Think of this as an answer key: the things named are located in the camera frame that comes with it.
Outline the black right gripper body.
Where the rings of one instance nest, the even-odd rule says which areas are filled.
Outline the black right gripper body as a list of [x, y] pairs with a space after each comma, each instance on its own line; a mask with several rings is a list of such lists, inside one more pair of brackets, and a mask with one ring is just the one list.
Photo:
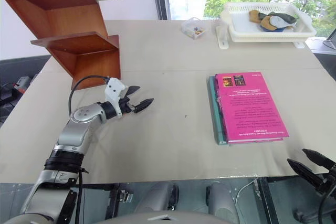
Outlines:
[[318, 177], [321, 179], [316, 189], [318, 193], [324, 194], [332, 189], [333, 184], [335, 184], [335, 164], [329, 169], [328, 173], [319, 174]]

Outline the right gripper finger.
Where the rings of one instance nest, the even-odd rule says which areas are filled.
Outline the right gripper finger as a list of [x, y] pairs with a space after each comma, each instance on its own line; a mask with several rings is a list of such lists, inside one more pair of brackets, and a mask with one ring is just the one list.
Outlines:
[[332, 169], [334, 167], [334, 161], [322, 155], [321, 153], [303, 148], [302, 151], [306, 154], [307, 158], [318, 166], [324, 167], [326, 169]]
[[321, 186], [323, 183], [323, 179], [312, 172], [311, 169], [306, 167], [304, 164], [292, 160], [290, 158], [287, 159], [288, 164], [292, 168], [292, 170], [305, 179], [308, 183], [310, 183], [316, 190], [321, 190]]

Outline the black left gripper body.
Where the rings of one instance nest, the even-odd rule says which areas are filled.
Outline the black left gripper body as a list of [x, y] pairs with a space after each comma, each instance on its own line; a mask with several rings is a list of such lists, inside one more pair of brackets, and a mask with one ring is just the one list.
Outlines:
[[130, 103], [130, 98], [128, 96], [120, 99], [120, 110], [122, 115], [135, 113], [135, 106]]

